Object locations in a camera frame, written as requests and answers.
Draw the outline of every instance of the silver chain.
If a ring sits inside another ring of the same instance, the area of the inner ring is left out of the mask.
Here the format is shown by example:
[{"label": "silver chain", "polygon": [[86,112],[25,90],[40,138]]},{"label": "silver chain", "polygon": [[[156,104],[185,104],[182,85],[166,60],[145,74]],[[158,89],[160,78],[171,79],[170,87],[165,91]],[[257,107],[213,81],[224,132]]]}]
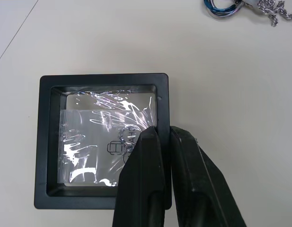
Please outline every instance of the silver chain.
[{"label": "silver chain", "polygon": [[259,9],[271,19],[273,27],[278,25],[277,14],[280,14],[286,20],[292,20],[292,14],[284,9],[284,1],[279,1],[276,7],[275,4],[275,0],[260,0],[258,3]]}]

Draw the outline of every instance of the white table surface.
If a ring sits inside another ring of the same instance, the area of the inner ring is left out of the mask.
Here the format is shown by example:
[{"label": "white table surface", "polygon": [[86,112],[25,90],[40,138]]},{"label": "white table surface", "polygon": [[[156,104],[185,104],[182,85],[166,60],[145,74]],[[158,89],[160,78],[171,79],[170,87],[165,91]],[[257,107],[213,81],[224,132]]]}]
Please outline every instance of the white table surface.
[{"label": "white table surface", "polygon": [[[0,56],[35,2],[2,19]],[[38,1],[0,59],[0,227],[111,226],[112,210],[33,206],[39,79],[134,72],[169,75],[171,124],[224,173],[248,227],[292,227],[292,22],[216,21],[202,0]]]}]

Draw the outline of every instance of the printed symbol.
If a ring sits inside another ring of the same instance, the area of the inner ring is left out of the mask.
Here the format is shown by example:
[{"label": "printed symbol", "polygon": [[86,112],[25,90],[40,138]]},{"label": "printed symbol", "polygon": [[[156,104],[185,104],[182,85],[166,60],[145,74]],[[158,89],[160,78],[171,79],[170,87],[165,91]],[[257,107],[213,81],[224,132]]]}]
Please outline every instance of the printed symbol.
[{"label": "printed symbol", "polygon": [[110,155],[121,155],[123,152],[123,144],[121,141],[111,141],[107,144],[107,151]]}]

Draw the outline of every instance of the clear plastic wrap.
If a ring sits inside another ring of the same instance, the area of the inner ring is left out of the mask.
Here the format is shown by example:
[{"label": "clear plastic wrap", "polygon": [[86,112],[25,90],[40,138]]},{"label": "clear plastic wrap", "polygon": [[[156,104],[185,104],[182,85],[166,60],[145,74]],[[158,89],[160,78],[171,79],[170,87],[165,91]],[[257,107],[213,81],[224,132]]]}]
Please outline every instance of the clear plastic wrap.
[{"label": "clear plastic wrap", "polygon": [[156,125],[154,93],[79,92],[60,113],[58,182],[117,186],[141,133]]}]

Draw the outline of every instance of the crinkled plastic film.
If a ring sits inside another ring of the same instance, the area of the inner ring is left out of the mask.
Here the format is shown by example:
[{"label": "crinkled plastic film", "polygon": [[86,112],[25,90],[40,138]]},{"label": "crinkled plastic film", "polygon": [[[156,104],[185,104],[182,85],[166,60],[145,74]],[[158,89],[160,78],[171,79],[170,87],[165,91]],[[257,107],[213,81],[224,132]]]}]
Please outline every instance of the crinkled plastic film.
[{"label": "crinkled plastic film", "polygon": [[156,126],[154,92],[78,92],[60,113],[58,182],[117,186],[141,133]]}]

